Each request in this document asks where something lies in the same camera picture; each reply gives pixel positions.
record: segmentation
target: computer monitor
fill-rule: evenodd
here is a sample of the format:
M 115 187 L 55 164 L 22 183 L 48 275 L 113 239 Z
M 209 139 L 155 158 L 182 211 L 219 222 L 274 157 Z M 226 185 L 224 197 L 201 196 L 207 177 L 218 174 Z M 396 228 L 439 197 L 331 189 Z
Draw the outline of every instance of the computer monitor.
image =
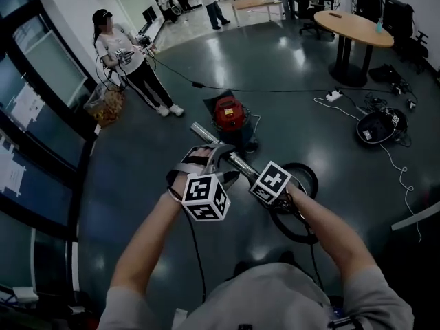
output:
M 154 21 L 157 18 L 157 16 L 156 16 L 156 12 L 154 12 L 153 6 L 150 6 L 146 10 L 150 14 L 151 20 Z
M 145 11 L 143 11 L 142 13 L 144 15 L 145 21 L 147 25 L 150 25 L 153 23 L 153 20 L 151 19 L 151 16 L 149 14 L 149 9 L 147 8 Z

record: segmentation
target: desk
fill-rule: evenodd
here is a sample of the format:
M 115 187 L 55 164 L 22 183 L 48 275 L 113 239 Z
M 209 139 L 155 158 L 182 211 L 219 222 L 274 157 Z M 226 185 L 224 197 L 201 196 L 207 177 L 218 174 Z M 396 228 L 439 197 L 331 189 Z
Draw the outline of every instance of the desk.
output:
M 315 21 L 325 29 L 339 34 L 338 55 L 336 62 L 330 64 L 329 72 L 343 85 L 363 87 L 366 84 L 366 73 L 369 70 L 371 54 L 374 47 L 392 47 L 393 37 L 386 31 L 376 32 L 376 23 L 355 14 L 343 11 L 334 12 L 342 18 L 329 15 L 332 11 L 315 13 Z M 366 44 L 366 53 L 362 69 L 349 63 L 351 41 Z
M 269 6 L 278 5 L 280 7 L 280 17 L 283 18 L 283 10 L 281 9 L 281 1 L 279 0 L 236 0 L 232 2 L 232 10 L 234 11 L 234 16 L 236 20 L 236 24 L 240 27 L 239 18 L 237 16 L 237 10 L 244 10 L 247 8 L 259 8 L 261 6 L 267 6 L 267 14 L 269 15 L 269 21 L 272 20 L 270 16 Z

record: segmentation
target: metal pole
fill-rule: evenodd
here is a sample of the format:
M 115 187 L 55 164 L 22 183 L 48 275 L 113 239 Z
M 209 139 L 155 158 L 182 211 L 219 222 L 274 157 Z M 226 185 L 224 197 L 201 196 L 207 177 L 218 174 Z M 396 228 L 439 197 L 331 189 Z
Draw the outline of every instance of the metal pole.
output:
M 198 124 L 197 122 L 194 122 L 191 125 L 191 130 L 208 144 L 223 143 L 221 140 L 218 140 L 210 132 L 200 126 L 200 124 Z M 235 167 L 238 171 L 240 171 L 241 174 L 245 175 L 251 184 L 253 184 L 260 176 L 258 171 L 249 166 L 248 163 L 241 159 L 235 152 L 229 154 L 228 162 L 233 165 L 233 167 Z

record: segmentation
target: white cable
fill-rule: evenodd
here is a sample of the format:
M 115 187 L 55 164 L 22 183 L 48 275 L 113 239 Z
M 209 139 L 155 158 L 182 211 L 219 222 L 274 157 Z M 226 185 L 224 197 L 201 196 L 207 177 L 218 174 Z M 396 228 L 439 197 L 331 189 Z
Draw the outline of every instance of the white cable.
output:
M 357 121 L 360 121 L 357 117 L 355 117 L 355 116 L 353 116 L 353 115 L 350 115 L 349 113 L 346 113 L 344 110 L 342 110 L 342 109 L 340 109 L 340 108 L 338 108 L 338 107 L 331 107 L 330 105 L 322 104 L 321 102 L 318 102 L 318 100 L 321 100 L 321 101 L 323 101 L 323 102 L 328 101 L 327 99 L 322 99 L 322 98 L 314 98 L 314 99 L 313 99 L 314 102 L 317 102 L 318 104 L 320 104 L 320 105 L 322 105 L 322 106 L 324 106 L 324 107 L 329 107 L 329 108 L 331 108 L 331 109 L 337 109 L 337 110 L 343 112 L 345 115 L 350 116 L 351 118 L 355 118 Z M 393 161 L 393 158 L 391 157 L 390 152 L 389 152 L 389 151 L 388 151 L 383 145 L 380 144 L 380 146 L 381 146 L 382 149 L 384 149 L 384 150 L 386 151 L 386 153 L 388 154 L 388 157 L 390 158 L 391 164 L 394 166 L 394 168 L 400 171 L 399 183 L 400 183 L 400 184 L 405 188 L 405 190 L 406 190 L 406 192 L 405 192 L 405 204 L 406 204 L 406 206 L 408 207 L 408 209 L 409 209 L 409 211 L 411 212 L 411 214 L 412 214 L 412 215 L 415 215 L 415 213 L 414 213 L 413 210 L 411 209 L 410 205 L 408 204 L 408 200 L 407 200 L 407 198 L 408 198 L 408 192 L 412 192 L 412 191 L 414 190 L 414 187 L 413 187 L 413 186 L 405 186 L 405 184 L 402 182 L 402 175 L 403 175 L 406 171 L 408 171 L 408 168 L 407 168 L 406 166 L 404 166 L 403 168 L 400 168 L 400 167 L 396 166 L 396 165 L 394 164 L 394 161 Z M 420 241 L 421 241 L 421 233 L 420 233 L 420 230 L 419 230 L 419 223 L 418 223 L 418 222 L 416 223 L 416 226 L 417 226 L 417 232 L 419 233 L 419 243 L 420 243 Z
M 338 107 L 331 107 L 330 105 L 322 104 L 321 102 L 318 102 L 318 100 L 322 100 L 323 102 L 328 101 L 327 99 L 322 99 L 322 98 L 314 98 L 313 99 L 314 102 L 317 102 L 318 104 L 321 104 L 324 107 L 329 107 L 330 109 L 337 109 L 337 110 L 343 112 L 345 115 L 350 116 L 351 118 L 354 118 L 357 121 L 360 121 L 356 116 L 350 115 L 349 113 L 346 113 L 344 110 L 342 110 Z
M 411 212 L 411 214 L 412 214 L 412 215 L 415 215 L 415 213 L 413 212 L 413 209 L 411 209 L 410 205 L 408 204 L 408 199 L 407 199 L 407 198 L 408 198 L 408 192 L 412 192 L 412 191 L 414 190 L 414 187 L 413 187 L 413 186 L 405 186 L 405 184 L 402 182 L 402 175 L 403 175 L 406 171 L 408 171 L 408 168 L 407 168 L 406 166 L 404 166 L 403 168 L 400 168 L 400 167 L 396 166 L 396 165 L 394 164 L 394 162 L 393 162 L 393 159 L 392 159 L 392 157 L 391 157 L 390 152 L 389 152 L 389 151 L 388 151 L 383 145 L 380 144 L 380 146 L 381 146 L 382 149 L 384 149 L 384 150 L 386 151 L 386 153 L 388 154 L 388 157 L 390 158 L 391 164 L 394 166 L 394 168 L 395 168 L 396 170 L 399 170 L 399 171 L 400 171 L 399 182 L 400 182 L 400 184 L 406 189 L 406 192 L 405 192 L 405 204 L 406 204 L 406 206 L 408 207 L 408 209 L 409 209 L 409 211 Z M 419 223 L 418 223 L 418 222 L 416 223 L 416 227 L 417 227 L 417 232 L 419 233 L 419 243 L 420 243 L 420 241 L 421 241 L 421 233 L 420 233 L 420 230 L 419 230 Z
M 254 128 L 254 133 L 256 133 L 256 127 L 259 125 L 259 122 L 261 120 L 261 116 L 260 115 L 254 115 L 254 114 L 252 114 L 252 116 L 255 116 L 256 118 L 258 118 L 258 120 L 256 121 L 256 124 L 255 124 L 255 128 Z
M 260 116 L 260 115 L 254 115 L 253 113 L 251 113 L 251 116 L 254 116 L 254 117 L 258 118 L 258 120 L 256 121 L 256 124 L 255 124 L 255 127 L 254 127 L 254 134 L 255 134 L 255 133 L 256 133 L 256 128 L 257 128 L 257 126 L 259 125 L 259 122 L 260 122 L 260 120 L 261 120 L 261 116 Z M 247 150 L 245 150 L 245 152 L 248 153 L 248 154 L 250 154 L 250 153 L 255 152 L 255 149 L 254 149 L 253 151 L 247 151 Z

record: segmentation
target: floor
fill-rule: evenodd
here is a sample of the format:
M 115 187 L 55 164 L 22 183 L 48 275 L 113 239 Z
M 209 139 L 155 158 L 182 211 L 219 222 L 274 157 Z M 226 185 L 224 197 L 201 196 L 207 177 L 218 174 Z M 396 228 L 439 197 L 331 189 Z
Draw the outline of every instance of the floor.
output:
M 302 162 L 318 176 L 317 201 L 350 223 L 375 256 L 384 247 L 390 225 L 410 215 L 405 190 L 380 148 L 364 148 L 355 139 L 355 121 L 335 109 L 316 104 L 325 96 L 312 89 L 334 89 L 337 82 L 327 66 L 336 58 L 338 39 L 299 36 L 299 22 L 277 21 L 200 36 L 168 48 L 158 59 L 192 80 L 235 89 L 310 89 L 304 93 L 235 92 L 253 113 L 260 115 L 260 148 L 249 163 L 257 170 L 276 163 Z M 353 45 L 351 60 L 362 64 L 365 46 Z M 412 146 L 388 144 L 395 163 L 407 166 L 404 182 L 415 187 L 408 203 L 417 212 L 440 177 L 440 89 L 429 72 L 417 76 L 391 49 L 375 49 L 371 67 L 392 63 L 419 96 L 410 112 L 405 96 L 377 93 L 409 119 Z M 81 289 L 99 311 L 119 255 L 166 187 L 165 175 L 187 152 L 201 144 L 190 131 L 194 121 L 210 129 L 203 99 L 221 91 L 197 89 L 161 65 L 157 75 L 175 102 L 185 108 L 183 118 L 160 118 L 131 90 L 121 118 L 101 132 L 89 167 L 80 217 L 79 267 Z M 386 89 L 372 80 L 366 88 Z M 348 94 L 362 106 L 366 91 Z M 335 104 L 360 116 L 346 98 Z M 284 250 L 314 274 L 306 245 L 292 243 L 251 197 L 243 178 L 228 191 L 232 201 L 225 221 L 195 224 L 208 293 L 230 277 L 242 260 L 275 261 Z M 299 228 L 294 219 L 292 228 Z M 423 235 L 426 223 L 420 223 Z M 406 230 L 416 241 L 415 227 Z M 320 245 L 315 246 L 325 291 L 341 294 L 335 265 Z M 146 299 L 164 329 L 170 329 L 176 308 L 193 311 L 201 303 L 201 279 L 188 222 L 180 215 L 164 246 L 146 291 Z
M 223 16 L 230 20 L 231 23 L 221 26 L 221 33 L 225 30 L 233 30 L 237 28 L 237 22 L 232 11 L 232 2 L 234 0 L 220 1 L 219 6 L 223 12 Z M 280 9 L 278 6 L 270 6 L 270 14 L 273 21 L 279 21 Z M 269 21 L 267 8 L 251 8 L 249 10 L 237 11 L 237 16 L 240 20 L 241 26 L 254 25 Z M 176 23 L 171 21 L 165 22 L 158 36 L 155 39 L 155 44 L 160 50 L 168 49 L 169 47 L 190 41 L 198 36 L 204 36 L 215 32 L 212 29 L 208 13 L 203 6 L 187 12 L 179 17 Z

